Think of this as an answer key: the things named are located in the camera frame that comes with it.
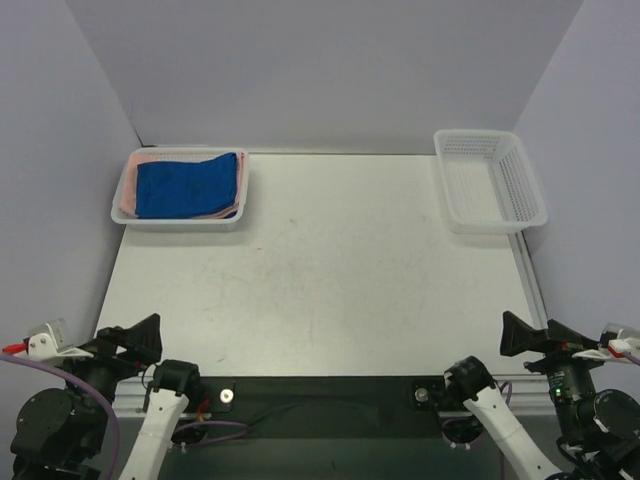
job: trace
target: folded towel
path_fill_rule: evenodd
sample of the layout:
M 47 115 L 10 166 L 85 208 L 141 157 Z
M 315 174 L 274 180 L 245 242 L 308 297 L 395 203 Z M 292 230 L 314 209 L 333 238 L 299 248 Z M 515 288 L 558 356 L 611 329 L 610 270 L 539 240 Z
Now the folded towel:
M 238 158 L 227 153 L 200 163 L 138 165 L 139 218 L 191 218 L 232 207 L 238 193 Z
M 240 206 L 240 188 L 242 186 L 242 178 L 244 177 L 245 171 L 245 156 L 243 152 L 237 154 L 238 156 L 238 171 L 237 171 L 237 184 L 238 184 L 238 192 L 236 193 L 236 201 L 235 203 L 218 213 L 214 213 L 211 215 L 201 215 L 196 218 L 229 218 L 235 215 L 238 211 L 238 207 Z M 120 196 L 120 210 L 131 217 L 136 216 L 136 186 L 138 184 L 138 165 L 142 163 L 149 162 L 157 162 L 158 160 L 147 154 L 141 153 L 132 153 L 129 157 L 129 162 L 127 163 L 127 171 L 125 172 L 124 178 L 124 186 L 122 189 L 122 195 Z

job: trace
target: black wire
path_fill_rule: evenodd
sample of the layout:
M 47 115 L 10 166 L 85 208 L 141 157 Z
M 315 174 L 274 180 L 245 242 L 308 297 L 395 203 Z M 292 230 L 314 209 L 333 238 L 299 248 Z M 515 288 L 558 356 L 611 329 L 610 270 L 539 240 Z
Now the black wire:
M 276 415 L 278 413 L 288 413 L 291 410 L 295 410 L 297 408 L 327 405 L 327 404 L 343 405 L 343 406 L 357 408 L 357 409 L 366 409 L 366 408 L 372 407 L 372 405 L 368 405 L 366 403 L 349 402 L 346 400 L 322 400 L 317 402 L 287 403 L 287 404 L 279 405 L 277 407 L 266 410 L 265 412 L 262 412 L 261 414 L 254 417 L 252 420 L 248 421 L 247 425 L 249 425 L 249 427 L 253 429 L 253 427 L 269 419 L 272 415 Z
M 147 365 L 146 368 L 142 371 L 142 376 L 140 377 L 140 383 L 142 384 L 142 386 L 144 387 L 144 389 L 146 390 L 147 387 L 149 386 L 149 384 L 147 383 L 146 385 L 144 384 L 144 377 L 147 375 L 147 371 L 149 370 L 149 368 L 151 368 L 152 366 L 157 367 L 158 364 L 157 363 L 152 363 L 151 365 Z

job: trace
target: plastic basket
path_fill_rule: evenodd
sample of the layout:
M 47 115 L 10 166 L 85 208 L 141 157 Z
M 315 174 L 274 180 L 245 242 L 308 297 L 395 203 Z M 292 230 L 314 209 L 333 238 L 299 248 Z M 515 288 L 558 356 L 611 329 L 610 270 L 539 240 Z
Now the plastic basket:
M 440 130 L 434 140 L 454 232 L 508 234 L 546 223 L 542 195 L 516 135 Z

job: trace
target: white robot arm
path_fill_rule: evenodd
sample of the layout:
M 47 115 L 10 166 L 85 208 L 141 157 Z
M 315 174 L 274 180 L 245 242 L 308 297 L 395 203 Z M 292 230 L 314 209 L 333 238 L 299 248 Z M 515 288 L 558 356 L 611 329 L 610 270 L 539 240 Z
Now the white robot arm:
M 559 474 L 505 403 L 486 367 L 475 357 L 456 363 L 444 375 L 447 391 L 476 416 L 521 480 Z
M 160 389 L 149 395 L 149 405 L 136 443 L 120 480 L 156 480 L 171 445 L 180 415 L 189 405 L 186 395 Z

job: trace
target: blue towel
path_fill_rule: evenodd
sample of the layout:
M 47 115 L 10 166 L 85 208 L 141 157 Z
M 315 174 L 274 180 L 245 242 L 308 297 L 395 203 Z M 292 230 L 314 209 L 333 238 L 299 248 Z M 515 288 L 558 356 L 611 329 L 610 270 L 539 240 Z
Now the blue towel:
M 211 215 L 236 201 L 238 157 L 227 153 L 200 163 L 150 162 L 138 165 L 139 218 Z

